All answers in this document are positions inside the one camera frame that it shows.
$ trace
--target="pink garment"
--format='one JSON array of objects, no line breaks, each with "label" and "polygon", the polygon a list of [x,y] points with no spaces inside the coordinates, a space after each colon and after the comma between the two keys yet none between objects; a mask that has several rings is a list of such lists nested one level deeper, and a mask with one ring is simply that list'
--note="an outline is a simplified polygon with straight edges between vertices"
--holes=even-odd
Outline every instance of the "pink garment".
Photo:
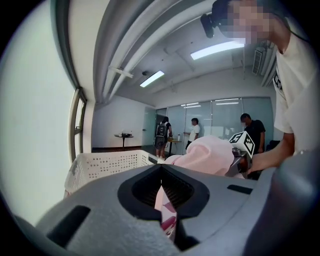
[{"label": "pink garment", "polygon": [[[172,155],[164,163],[206,174],[224,176],[234,161],[232,148],[233,146],[229,141],[208,135],[193,141],[188,146],[185,155]],[[243,179],[240,173],[236,177]],[[177,212],[162,187],[156,195],[154,208],[161,211],[161,226],[166,234],[173,232]]]}]

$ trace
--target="white plastic basket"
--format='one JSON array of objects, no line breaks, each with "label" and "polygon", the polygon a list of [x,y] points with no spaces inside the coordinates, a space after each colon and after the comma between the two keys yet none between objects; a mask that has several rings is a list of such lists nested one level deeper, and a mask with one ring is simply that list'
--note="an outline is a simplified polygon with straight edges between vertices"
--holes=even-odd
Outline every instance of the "white plastic basket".
[{"label": "white plastic basket", "polygon": [[64,188],[72,194],[88,182],[149,165],[153,163],[149,161],[149,153],[143,150],[82,153],[73,161]]}]

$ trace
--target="table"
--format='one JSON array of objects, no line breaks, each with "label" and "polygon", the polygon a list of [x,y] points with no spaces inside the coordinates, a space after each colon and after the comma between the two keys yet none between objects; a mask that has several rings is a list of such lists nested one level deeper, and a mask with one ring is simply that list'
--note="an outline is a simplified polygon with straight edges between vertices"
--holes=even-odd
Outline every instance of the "table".
[{"label": "table", "polygon": [[173,143],[179,143],[181,141],[175,139],[175,138],[168,138],[168,142],[170,142],[170,147],[169,147],[169,157],[171,156],[171,149],[172,149],[172,142]]},{"label": "table", "polygon": [[122,151],[125,151],[125,139],[133,138],[133,136],[130,133],[115,134],[114,136],[118,138],[122,138]]}]

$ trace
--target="neck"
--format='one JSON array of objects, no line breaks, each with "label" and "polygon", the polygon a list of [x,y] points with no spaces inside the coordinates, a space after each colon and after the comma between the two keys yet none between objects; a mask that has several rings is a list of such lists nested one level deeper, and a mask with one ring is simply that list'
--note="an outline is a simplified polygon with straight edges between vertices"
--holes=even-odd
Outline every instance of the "neck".
[{"label": "neck", "polygon": [[290,42],[291,32],[277,16],[273,16],[270,22],[272,31],[268,39],[277,46],[281,54],[284,54]]}]

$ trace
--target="shorts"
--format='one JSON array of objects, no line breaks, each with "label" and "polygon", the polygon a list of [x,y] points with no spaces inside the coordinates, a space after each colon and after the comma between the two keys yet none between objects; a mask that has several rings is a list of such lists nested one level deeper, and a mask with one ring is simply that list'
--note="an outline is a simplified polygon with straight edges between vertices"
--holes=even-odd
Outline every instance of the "shorts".
[{"label": "shorts", "polygon": [[187,148],[189,147],[189,145],[190,145],[191,142],[192,142],[192,141],[188,140],[188,143],[186,144],[185,150],[187,150]]}]

